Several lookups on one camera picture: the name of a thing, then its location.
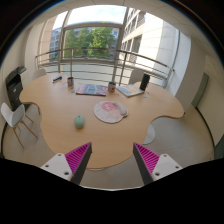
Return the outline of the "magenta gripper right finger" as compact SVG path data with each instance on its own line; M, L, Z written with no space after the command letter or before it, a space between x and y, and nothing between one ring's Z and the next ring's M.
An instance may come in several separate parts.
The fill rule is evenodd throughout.
M168 154L158 154L134 143L133 154L145 185L182 169Z

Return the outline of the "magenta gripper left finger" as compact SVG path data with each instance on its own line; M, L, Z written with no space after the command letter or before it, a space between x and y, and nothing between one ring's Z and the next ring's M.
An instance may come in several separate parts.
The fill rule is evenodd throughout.
M92 144L86 143L63 154L55 154L41 168L56 176L79 185L92 153Z

